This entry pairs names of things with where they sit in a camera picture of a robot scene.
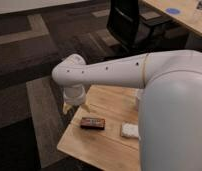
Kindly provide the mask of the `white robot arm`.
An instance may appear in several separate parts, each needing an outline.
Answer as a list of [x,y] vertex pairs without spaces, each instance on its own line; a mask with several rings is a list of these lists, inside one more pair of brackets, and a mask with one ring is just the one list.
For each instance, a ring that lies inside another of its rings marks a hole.
[[202,52],[143,53],[95,64],[72,54],[52,78],[72,105],[85,101],[86,85],[140,89],[141,171],[202,171]]

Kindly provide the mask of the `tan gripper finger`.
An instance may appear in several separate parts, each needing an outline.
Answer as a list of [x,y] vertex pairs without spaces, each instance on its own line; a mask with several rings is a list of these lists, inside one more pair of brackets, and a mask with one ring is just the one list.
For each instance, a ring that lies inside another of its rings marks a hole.
[[69,109],[70,109],[70,105],[64,103],[64,105],[63,105],[63,113],[67,113]]
[[90,112],[90,109],[89,109],[88,105],[82,104],[81,107],[82,107],[85,111]]

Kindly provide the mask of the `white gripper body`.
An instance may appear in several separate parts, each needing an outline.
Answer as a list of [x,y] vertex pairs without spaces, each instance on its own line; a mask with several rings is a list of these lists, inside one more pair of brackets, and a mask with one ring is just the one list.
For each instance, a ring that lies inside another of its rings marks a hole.
[[65,87],[63,90],[64,101],[72,106],[79,106],[86,100],[86,92],[83,85]]

